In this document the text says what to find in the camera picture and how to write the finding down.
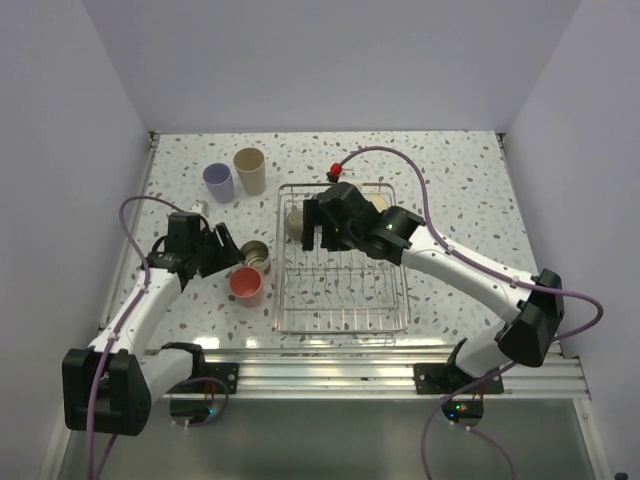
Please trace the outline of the small grey-green mug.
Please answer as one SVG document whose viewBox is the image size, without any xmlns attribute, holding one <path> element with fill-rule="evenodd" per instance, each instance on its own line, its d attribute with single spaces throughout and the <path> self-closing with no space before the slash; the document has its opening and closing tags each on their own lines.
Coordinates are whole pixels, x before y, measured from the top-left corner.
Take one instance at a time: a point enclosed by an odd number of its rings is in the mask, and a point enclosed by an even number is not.
<svg viewBox="0 0 640 480">
<path fill-rule="evenodd" d="M 299 210 L 291 210 L 285 218 L 285 231 L 294 241 L 300 241 L 304 232 L 304 216 Z"/>
</svg>

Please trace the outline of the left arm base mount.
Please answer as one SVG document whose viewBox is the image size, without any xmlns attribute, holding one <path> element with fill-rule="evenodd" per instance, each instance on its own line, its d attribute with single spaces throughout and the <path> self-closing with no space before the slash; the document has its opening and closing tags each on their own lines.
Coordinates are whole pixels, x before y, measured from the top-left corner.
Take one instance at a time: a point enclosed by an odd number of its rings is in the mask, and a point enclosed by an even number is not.
<svg viewBox="0 0 640 480">
<path fill-rule="evenodd" d="M 228 390 L 230 395 L 234 395 L 240 378 L 240 364 L 233 362 L 207 363 L 198 378 L 201 378 L 201 381 L 180 382 L 173 386 L 168 393 L 224 395 L 225 390 Z"/>
</svg>

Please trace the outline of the cream brown-banded cup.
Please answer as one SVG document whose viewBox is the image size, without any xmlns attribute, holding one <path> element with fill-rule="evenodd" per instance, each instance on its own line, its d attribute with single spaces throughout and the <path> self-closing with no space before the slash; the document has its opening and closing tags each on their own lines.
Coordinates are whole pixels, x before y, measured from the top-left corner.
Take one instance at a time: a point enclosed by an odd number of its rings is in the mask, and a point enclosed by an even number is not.
<svg viewBox="0 0 640 480">
<path fill-rule="evenodd" d="M 389 208 L 389 205 L 383 196 L 372 195 L 368 198 L 368 200 L 373 204 L 376 210 L 380 213 L 386 211 Z"/>
</svg>

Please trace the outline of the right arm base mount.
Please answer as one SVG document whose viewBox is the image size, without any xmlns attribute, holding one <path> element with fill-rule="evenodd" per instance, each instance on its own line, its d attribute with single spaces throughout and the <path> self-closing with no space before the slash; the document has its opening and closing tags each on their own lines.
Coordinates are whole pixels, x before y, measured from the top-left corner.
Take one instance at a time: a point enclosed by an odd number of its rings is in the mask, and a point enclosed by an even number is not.
<svg viewBox="0 0 640 480">
<path fill-rule="evenodd" d="M 497 371 L 480 383 L 479 379 L 445 363 L 416 363 L 413 365 L 413 378 L 419 395 L 448 395 L 458 390 L 469 394 L 502 394 L 505 391 Z"/>
</svg>

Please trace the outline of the steel cup with handle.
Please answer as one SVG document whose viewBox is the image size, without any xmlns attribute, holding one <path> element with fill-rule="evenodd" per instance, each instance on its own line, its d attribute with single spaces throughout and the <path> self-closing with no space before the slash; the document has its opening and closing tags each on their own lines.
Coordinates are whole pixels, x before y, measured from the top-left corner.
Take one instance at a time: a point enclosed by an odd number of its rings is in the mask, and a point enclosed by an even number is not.
<svg viewBox="0 0 640 480">
<path fill-rule="evenodd" d="M 271 271 L 271 257 L 267 245 L 259 240 L 246 242 L 240 248 L 243 265 L 257 269 L 263 276 Z"/>
</svg>

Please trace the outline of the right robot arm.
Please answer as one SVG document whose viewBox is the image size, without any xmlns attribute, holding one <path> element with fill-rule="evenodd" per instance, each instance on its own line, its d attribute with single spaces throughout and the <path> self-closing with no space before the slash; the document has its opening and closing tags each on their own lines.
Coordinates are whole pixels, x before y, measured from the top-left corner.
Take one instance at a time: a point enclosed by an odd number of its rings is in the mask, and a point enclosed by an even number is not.
<svg viewBox="0 0 640 480">
<path fill-rule="evenodd" d="M 302 248 L 315 246 L 331 252 L 355 249 L 433 276 L 499 317 L 499 325 L 462 339 L 445 363 L 427 370 L 426 381 L 442 393 L 468 392 L 508 363 L 541 366 L 564 316 L 556 272 L 512 269 L 453 241 L 439 241 L 418 215 L 399 206 L 379 211 L 346 182 L 303 203 Z"/>
</svg>

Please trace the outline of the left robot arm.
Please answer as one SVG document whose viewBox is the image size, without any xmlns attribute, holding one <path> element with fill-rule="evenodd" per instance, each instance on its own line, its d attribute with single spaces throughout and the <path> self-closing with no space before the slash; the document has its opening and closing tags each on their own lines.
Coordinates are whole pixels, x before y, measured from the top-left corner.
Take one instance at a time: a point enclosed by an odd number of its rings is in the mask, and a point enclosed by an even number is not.
<svg viewBox="0 0 640 480">
<path fill-rule="evenodd" d="M 151 359 L 149 341 L 169 307 L 196 276 L 240 264 L 243 254 L 227 226 L 209 226 L 194 212 L 170 214 L 165 236 L 144 256 L 131 295 L 84 349 L 62 361 L 63 408 L 72 431 L 137 436 L 152 404 L 175 386 L 201 390 L 208 379 L 203 348 L 169 342 Z"/>
</svg>

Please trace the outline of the purple plastic cup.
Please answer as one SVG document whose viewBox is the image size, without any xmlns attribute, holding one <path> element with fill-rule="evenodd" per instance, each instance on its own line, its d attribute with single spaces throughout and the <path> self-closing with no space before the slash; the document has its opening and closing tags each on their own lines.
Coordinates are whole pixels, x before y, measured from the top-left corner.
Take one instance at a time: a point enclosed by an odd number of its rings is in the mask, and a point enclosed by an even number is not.
<svg viewBox="0 0 640 480">
<path fill-rule="evenodd" d="M 223 163 L 208 165 L 203 171 L 203 181 L 209 193 L 220 204 L 230 203 L 234 198 L 231 169 Z"/>
</svg>

